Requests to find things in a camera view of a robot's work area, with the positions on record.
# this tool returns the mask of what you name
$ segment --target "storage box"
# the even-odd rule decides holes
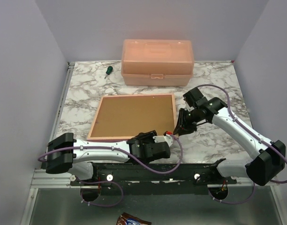
[[[121,74],[126,85],[186,86],[193,68],[190,41],[124,41]]]
[[[153,130],[163,135],[176,119],[174,94],[103,96],[87,140],[122,141]]]

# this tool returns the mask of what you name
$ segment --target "box lid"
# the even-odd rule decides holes
[[[124,41],[123,75],[191,75],[194,54],[188,40]]]

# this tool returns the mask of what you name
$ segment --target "gray floor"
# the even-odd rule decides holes
[[[227,200],[238,201],[251,193],[251,187],[230,187],[229,191]],[[76,189],[40,189],[30,224],[115,225],[123,212],[153,225],[281,224],[270,187],[257,187],[254,198],[242,205],[220,204],[205,195],[142,195],[126,196],[114,208],[81,204]]]

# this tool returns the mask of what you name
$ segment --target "orange plastic box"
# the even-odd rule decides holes
[[[193,68],[190,41],[124,41],[121,75],[126,85],[186,86]]]

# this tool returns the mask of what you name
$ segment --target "white marble tabletop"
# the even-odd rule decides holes
[[[108,66],[113,72],[105,79]],[[66,132],[75,138],[86,140],[98,103],[103,95],[174,93],[177,111],[185,106],[182,95],[200,84],[215,84],[226,89],[231,98],[232,110],[251,125],[248,110],[231,62],[197,62],[194,76],[186,87],[126,86],[121,76],[121,62],[77,62],[63,106],[57,136]],[[226,101],[224,93],[216,88],[201,88],[209,99],[219,97]],[[248,157],[237,142],[213,124],[198,127],[198,131],[180,137],[184,147],[183,163],[213,163],[220,158],[242,159]],[[176,163],[180,155],[177,144],[171,148],[171,157],[154,162]]]

